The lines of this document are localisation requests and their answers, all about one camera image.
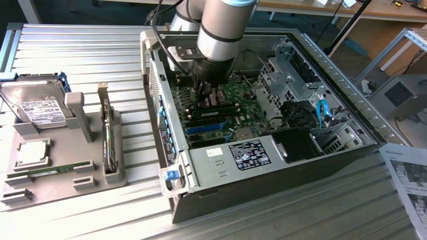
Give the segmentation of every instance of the hard drive label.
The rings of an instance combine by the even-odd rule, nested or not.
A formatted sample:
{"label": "hard drive label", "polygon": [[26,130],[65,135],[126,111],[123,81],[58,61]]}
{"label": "hard drive label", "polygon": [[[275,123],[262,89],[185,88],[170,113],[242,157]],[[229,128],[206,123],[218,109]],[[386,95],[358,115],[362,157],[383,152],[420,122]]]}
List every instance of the hard drive label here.
{"label": "hard drive label", "polygon": [[35,125],[66,122],[66,117],[57,100],[21,102],[19,106]]}
{"label": "hard drive label", "polygon": [[242,171],[273,163],[261,140],[238,143],[229,147],[235,164]]}

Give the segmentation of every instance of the floor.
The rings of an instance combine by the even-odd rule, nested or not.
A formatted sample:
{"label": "floor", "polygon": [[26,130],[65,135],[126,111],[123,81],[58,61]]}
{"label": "floor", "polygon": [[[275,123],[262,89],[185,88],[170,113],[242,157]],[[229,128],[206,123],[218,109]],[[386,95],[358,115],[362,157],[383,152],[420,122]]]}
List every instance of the floor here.
{"label": "floor", "polygon": [[[70,12],[69,0],[34,0],[37,9],[45,24],[63,25],[143,25],[150,11],[157,7],[154,4],[126,3],[101,1],[101,6],[95,7],[90,0],[75,0],[77,12]],[[162,18],[162,24],[173,21],[174,12],[169,12]],[[318,39],[321,32],[329,24],[331,18],[314,15],[291,15],[277,13],[274,22],[269,20],[269,13],[258,11],[253,16],[249,26],[258,28],[297,28],[307,33],[314,40]],[[26,23],[26,17],[17,0],[0,1],[0,40],[5,38],[6,28],[10,22]],[[327,30],[319,40],[319,45],[326,48],[333,42],[339,29],[329,25]],[[355,78],[363,71],[371,60],[357,53],[345,44],[338,48],[333,60],[350,78]],[[389,76],[379,69],[375,69],[369,77],[370,81],[377,81],[381,85]],[[420,116],[427,121],[427,114]],[[422,123],[406,120],[400,123],[405,135],[414,142],[417,147],[427,148],[427,127]]]}

